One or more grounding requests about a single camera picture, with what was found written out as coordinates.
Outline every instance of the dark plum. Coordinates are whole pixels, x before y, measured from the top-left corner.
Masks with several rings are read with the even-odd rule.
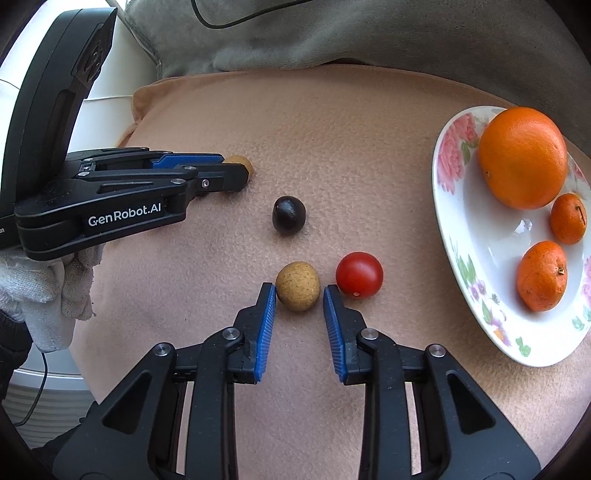
[[[282,235],[294,235],[306,222],[306,207],[295,197],[280,197],[273,206],[273,226]]]

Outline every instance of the hand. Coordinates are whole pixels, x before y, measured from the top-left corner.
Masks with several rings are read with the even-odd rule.
[[[41,352],[68,348],[76,319],[93,315],[90,286],[103,246],[43,262],[21,249],[0,252],[0,310],[27,324]]]

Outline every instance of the potato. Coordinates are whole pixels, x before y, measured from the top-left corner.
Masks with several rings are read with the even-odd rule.
[[[255,169],[253,168],[251,161],[248,160],[246,157],[243,157],[241,155],[232,155],[228,158],[225,158],[222,163],[241,163],[248,170],[248,180],[246,182],[248,183],[252,180],[252,176],[254,175]]]
[[[288,309],[305,312],[320,297],[320,279],[306,262],[292,262],[281,269],[275,280],[277,297]]]

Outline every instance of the tomato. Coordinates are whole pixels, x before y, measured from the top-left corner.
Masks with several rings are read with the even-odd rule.
[[[336,267],[336,284],[345,295],[366,299],[375,295],[384,282],[384,269],[373,255],[352,252]]]

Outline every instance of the plate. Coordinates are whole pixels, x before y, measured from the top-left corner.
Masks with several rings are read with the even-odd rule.
[[[476,152],[482,132],[504,108],[477,106],[454,116],[433,153],[433,199],[441,237],[454,275],[476,320],[506,355],[523,365],[547,367],[569,356],[591,326],[591,235],[561,245],[568,281],[559,304],[533,313],[515,288],[519,261],[537,242],[554,236],[552,203],[538,210],[514,210],[486,185]],[[591,192],[569,155],[562,193],[577,193],[591,212]]]

